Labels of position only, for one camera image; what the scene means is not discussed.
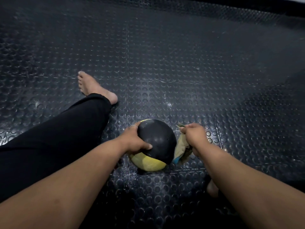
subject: hand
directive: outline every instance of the hand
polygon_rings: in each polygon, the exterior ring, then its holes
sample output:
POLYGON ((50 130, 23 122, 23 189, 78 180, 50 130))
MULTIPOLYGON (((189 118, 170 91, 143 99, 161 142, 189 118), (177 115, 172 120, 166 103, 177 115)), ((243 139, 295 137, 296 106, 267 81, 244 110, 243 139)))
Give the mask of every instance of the hand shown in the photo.
POLYGON ((206 131, 201 125, 192 123, 185 125, 185 127, 180 127, 179 129, 185 134, 186 141, 193 146, 193 153, 195 156, 199 156, 197 147, 200 144, 203 144, 203 146, 210 145, 206 136, 206 131))
POLYGON ((147 142, 144 142, 141 138, 138 137, 138 126, 140 121, 135 123, 136 127, 128 127, 124 132, 116 138, 123 146, 125 146, 126 152, 136 154, 140 149, 151 149, 153 146, 147 142))

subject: black pants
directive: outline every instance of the black pants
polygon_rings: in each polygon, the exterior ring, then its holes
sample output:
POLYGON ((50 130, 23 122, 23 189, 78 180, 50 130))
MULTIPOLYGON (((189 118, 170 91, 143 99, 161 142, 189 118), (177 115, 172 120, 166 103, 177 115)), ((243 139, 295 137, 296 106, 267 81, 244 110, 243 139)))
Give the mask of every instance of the black pants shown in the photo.
POLYGON ((101 143, 111 103, 90 94, 0 146, 0 202, 74 162, 101 143))

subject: leg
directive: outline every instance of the leg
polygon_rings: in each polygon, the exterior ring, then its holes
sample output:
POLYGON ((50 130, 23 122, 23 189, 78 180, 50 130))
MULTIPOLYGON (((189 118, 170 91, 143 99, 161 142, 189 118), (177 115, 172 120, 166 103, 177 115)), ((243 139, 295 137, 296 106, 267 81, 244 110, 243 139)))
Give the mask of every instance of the leg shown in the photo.
POLYGON ((68 110, 0 147, 0 202, 77 160, 100 143, 114 93, 81 72, 87 96, 68 110))

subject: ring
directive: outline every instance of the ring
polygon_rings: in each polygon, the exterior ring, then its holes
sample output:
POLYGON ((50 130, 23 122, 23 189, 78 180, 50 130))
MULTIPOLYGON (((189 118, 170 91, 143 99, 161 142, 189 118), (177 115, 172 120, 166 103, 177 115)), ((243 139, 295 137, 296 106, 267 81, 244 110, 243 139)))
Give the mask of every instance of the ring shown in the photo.
POLYGON ((131 128, 131 127, 136 127, 136 128, 138 128, 136 125, 131 125, 130 128, 131 128))

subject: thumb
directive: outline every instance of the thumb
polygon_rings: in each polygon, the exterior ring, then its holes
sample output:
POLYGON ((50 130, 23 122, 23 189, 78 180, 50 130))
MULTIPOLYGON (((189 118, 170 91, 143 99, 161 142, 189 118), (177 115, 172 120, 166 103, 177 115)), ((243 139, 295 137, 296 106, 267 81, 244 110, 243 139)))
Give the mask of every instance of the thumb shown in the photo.
POLYGON ((186 127, 180 127, 179 129, 180 129, 180 132, 181 132, 181 133, 186 134, 186 130, 187 130, 186 127))
POLYGON ((153 146, 151 144, 147 143, 147 142, 144 142, 143 145, 142 145, 142 149, 149 150, 149 149, 152 149, 152 148, 153 148, 153 146))

